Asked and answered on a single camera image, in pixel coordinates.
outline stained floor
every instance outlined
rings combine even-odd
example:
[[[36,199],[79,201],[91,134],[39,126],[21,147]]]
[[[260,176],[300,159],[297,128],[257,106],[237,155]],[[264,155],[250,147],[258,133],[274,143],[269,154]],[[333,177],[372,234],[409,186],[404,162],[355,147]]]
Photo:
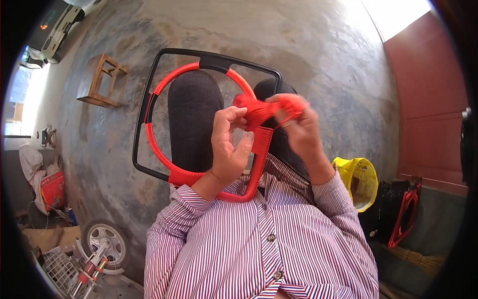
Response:
[[[165,47],[217,52],[279,70],[320,116],[329,159],[366,157],[379,180],[395,177],[399,105],[380,37],[359,0],[110,0],[86,33],[66,79],[58,117],[67,195],[80,223],[113,220],[133,255],[127,276],[142,282],[146,230],[169,204],[169,187],[131,161],[141,95]],[[76,100],[87,61],[107,53],[130,68],[101,108]],[[189,60],[165,57],[155,82]],[[239,69],[254,86],[261,75]],[[226,105],[234,83],[216,76]],[[170,154],[165,97],[153,114],[156,139]],[[139,162],[163,169],[143,132]]]

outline shirt button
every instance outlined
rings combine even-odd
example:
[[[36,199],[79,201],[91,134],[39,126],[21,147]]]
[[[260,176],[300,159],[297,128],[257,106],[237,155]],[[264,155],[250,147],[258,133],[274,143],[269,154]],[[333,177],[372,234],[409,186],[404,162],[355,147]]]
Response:
[[[274,273],[274,279],[279,280],[282,278],[283,275],[284,273],[282,271],[277,271],[276,273]]]

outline sunlight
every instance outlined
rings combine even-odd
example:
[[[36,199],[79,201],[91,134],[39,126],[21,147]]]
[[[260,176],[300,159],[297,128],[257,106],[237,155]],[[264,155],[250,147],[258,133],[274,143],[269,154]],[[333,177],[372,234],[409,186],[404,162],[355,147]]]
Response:
[[[430,11],[426,0],[362,0],[383,41],[388,41]]]
[[[38,106],[43,98],[49,69],[50,64],[47,63],[43,68],[36,69],[32,72],[32,77],[25,94],[25,104],[23,106],[22,135],[33,135]]]

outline white plastic basket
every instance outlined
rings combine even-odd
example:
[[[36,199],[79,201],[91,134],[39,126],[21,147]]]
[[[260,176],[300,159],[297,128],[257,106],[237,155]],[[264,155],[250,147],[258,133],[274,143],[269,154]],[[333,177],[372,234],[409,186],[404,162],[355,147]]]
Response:
[[[77,280],[81,265],[73,262],[60,246],[53,248],[43,254],[45,268],[48,276],[57,286],[58,290],[67,298],[68,290]]]

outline white car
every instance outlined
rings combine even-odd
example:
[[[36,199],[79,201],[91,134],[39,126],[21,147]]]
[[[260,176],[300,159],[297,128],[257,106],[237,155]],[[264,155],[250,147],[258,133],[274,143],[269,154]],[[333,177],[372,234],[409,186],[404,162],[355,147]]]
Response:
[[[32,32],[28,41],[28,55],[44,63],[59,63],[61,57],[57,51],[61,43],[68,36],[71,25],[84,17],[85,12],[81,7],[55,0]]]

